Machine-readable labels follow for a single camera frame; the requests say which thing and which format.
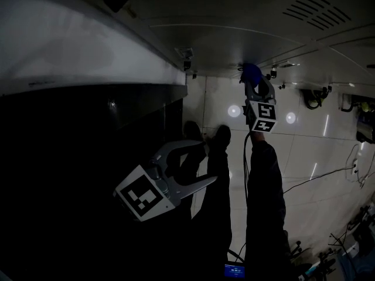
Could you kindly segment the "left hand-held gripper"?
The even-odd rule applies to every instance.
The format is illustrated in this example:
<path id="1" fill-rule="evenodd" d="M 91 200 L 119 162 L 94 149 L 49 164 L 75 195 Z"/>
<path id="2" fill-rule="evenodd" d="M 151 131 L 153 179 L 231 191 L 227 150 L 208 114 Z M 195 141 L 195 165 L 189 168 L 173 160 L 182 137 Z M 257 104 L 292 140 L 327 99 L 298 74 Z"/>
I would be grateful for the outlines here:
<path id="1" fill-rule="evenodd" d="M 203 145 L 201 140 L 165 143 L 146 166 L 138 165 L 116 186 L 114 197 L 140 222 L 174 210 L 181 199 L 217 180 L 217 176 L 206 174 L 195 178 L 192 184 L 181 185 L 171 175 L 182 155 Z"/>

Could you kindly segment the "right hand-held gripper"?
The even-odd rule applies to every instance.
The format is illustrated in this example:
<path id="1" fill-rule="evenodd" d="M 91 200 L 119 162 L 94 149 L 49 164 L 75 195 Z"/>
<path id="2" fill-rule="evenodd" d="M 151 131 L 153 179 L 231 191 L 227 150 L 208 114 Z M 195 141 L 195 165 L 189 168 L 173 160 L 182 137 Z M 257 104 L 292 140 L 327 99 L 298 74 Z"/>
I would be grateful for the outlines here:
<path id="1" fill-rule="evenodd" d="M 260 81 L 260 94 L 257 92 L 258 83 L 245 80 L 247 99 L 243 106 L 243 114 L 250 131 L 271 133 L 277 124 L 275 89 L 267 76 Z"/>

